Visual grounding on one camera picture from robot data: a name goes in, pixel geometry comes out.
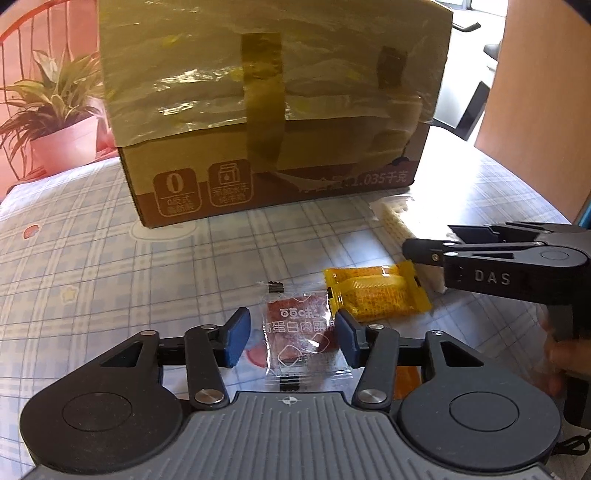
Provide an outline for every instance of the finger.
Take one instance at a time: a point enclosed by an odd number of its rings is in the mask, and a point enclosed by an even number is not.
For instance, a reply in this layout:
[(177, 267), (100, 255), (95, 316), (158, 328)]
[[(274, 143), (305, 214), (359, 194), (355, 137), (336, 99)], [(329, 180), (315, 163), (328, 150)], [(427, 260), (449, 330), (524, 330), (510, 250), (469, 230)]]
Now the finger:
[(549, 388), (549, 382), (548, 382), (548, 378), (547, 377), (533, 378), (531, 380), (531, 383), (532, 383), (533, 386), (539, 388), (546, 395), (550, 395), (550, 388)]
[(565, 340), (550, 345), (548, 359), (563, 370), (591, 375), (591, 340)]
[(538, 323), (544, 329), (545, 332), (551, 332), (552, 327), (550, 326), (550, 321), (548, 320), (548, 317), (538, 317)]
[(551, 335), (546, 337), (546, 341), (544, 342), (544, 355), (549, 360), (550, 359), (550, 351), (552, 347), (556, 344), (556, 341), (552, 338)]
[(548, 393), (552, 397), (558, 397), (564, 389), (564, 378), (562, 375), (551, 375), (548, 378)]
[(548, 319), (548, 308), (545, 305), (537, 304), (535, 306), (535, 315), (538, 319), (538, 323), (540, 326), (546, 331), (550, 332), (552, 327), (550, 326), (550, 321)]

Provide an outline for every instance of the packing tape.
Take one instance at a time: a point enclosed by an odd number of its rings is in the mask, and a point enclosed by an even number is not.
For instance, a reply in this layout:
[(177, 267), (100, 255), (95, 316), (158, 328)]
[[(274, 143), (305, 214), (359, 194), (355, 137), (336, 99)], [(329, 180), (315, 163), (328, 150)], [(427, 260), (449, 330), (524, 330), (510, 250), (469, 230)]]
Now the packing tape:
[(248, 161), (255, 171), (273, 172), (285, 133), (281, 34), (243, 34), (241, 48)]
[[(307, 179), (277, 171), (281, 144), (285, 135), (285, 84), (279, 32), (247, 33), (241, 37), (243, 91), (246, 108), (246, 147), (254, 171), (265, 171), (295, 185), (300, 191), (333, 186), (343, 180)], [(405, 125), (378, 134), (368, 155), (353, 164), (345, 179), (385, 167), (397, 156), (417, 128), (423, 107), (420, 97), (401, 89), (406, 54), (396, 48), (383, 47), (376, 65), (378, 86), (386, 93), (400, 97), (399, 105), (407, 110)], [(388, 156), (383, 146), (400, 146)]]

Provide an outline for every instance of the table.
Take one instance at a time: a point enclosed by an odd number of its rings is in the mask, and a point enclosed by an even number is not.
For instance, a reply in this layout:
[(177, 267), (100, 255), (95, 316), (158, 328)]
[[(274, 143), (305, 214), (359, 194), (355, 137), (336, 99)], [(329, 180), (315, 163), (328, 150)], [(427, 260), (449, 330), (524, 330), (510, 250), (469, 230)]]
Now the table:
[[(440, 128), (429, 133), (410, 191), (422, 202), (444, 202), (449, 222), (566, 222), (521, 180)], [(18, 434), (27, 399), (128, 336), (144, 329), (179, 336), (195, 325), (220, 325), (241, 306), (250, 308), (260, 330), (265, 287), (258, 282), (300, 286), (322, 281), (322, 269), (332, 265), (402, 260), (400, 245), (368, 205), (393, 193), (148, 230), (139, 223), (118, 159), (16, 187), (0, 205), (2, 478), (17, 479), (33, 465)], [(38, 231), (25, 239), (31, 225)], [(459, 291), (432, 300), (428, 314), (385, 323), (403, 336), (445, 330), (522, 375), (541, 358), (544, 334), (535, 305)], [(254, 332), (247, 349), (259, 339)], [(267, 388), (264, 372), (243, 354), (223, 377), (233, 395)], [(164, 385), (186, 395), (184, 368), (167, 368)], [(352, 385), (341, 387), (350, 395)], [(573, 480), (585, 469), (570, 459), (559, 463), (553, 468)]]

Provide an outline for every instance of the wooden door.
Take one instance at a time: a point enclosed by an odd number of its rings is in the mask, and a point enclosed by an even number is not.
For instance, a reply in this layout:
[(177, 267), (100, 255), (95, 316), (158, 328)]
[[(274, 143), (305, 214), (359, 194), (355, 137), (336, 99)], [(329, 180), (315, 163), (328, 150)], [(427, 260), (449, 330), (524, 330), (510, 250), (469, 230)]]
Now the wooden door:
[(510, 0), (476, 147), (575, 221), (591, 193), (591, 25), (563, 0)]

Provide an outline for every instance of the cable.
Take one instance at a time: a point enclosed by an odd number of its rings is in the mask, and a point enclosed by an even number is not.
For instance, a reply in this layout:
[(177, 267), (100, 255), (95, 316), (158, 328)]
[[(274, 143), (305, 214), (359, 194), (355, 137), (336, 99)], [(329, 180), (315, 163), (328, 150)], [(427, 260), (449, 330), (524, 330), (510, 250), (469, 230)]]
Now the cable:
[(552, 450), (552, 455), (575, 455), (583, 456), (589, 452), (589, 439), (591, 439), (591, 433), (587, 435), (575, 435), (567, 440), (558, 442)]

